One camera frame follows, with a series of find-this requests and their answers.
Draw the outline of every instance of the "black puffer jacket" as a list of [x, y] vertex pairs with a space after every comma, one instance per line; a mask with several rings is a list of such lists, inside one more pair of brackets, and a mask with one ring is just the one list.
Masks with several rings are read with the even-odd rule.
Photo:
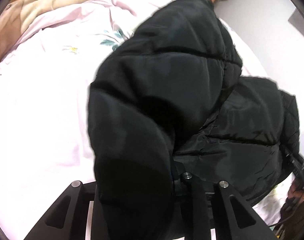
[[207, 0], [178, 0], [110, 55], [91, 85], [89, 136], [111, 239], [156, 239], [172, 210], [171, 158], [257, 203], [298, 154], [295, 98], [242, 61]]

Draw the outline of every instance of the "bed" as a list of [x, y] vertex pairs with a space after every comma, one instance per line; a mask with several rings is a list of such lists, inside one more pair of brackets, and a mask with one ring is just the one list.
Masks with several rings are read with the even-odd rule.
[[[3, 56], [0, 227], [10, 240], [24, 239], [72, 181], [95, 180], [88, 87], [102, 61], [171, 1], [87, 0], [62, 6], [35, 17]], [[242, 75], [268, 77], [251, 49], [221, 21], [243, 59]], [[279, 220], [291, 181], [254, 207], [266, 223]]]

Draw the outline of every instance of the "white wall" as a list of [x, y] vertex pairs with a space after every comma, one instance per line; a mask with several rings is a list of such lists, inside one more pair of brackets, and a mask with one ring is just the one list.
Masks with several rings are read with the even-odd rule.
[[248, 44], [279, 87], [296, 95], [304, 133], [304, 37], [290, 0], [218, 0], [215, 12]]

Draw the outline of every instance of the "silver bolt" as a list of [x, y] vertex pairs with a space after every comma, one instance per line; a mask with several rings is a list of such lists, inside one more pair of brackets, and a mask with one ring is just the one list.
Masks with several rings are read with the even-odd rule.
[[225, 180], [220, 181], [219, 184], [222, 188], [227, 188], [229, 186], [229, 183]]
[[182, 176], [183, 176], [183, 178], [185, 178], [185, 179], [190, 179], [190, 178], [192, 178], [192, 173], [190, 173], [190, 172], [185, 172], [185, 173], [182, 174]]
[[75, 180], [74, 182], [71, 183], [72, 187], [79, 187], [81, 185], [81, 182], [78, 180]]

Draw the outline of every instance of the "brown blanket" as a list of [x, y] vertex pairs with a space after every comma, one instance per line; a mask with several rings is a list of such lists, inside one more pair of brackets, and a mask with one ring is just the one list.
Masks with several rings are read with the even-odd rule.
[[0, 61], [37, 16], [85, 1], [88, 0], [17, 0], [8, 4], [0, 15]]

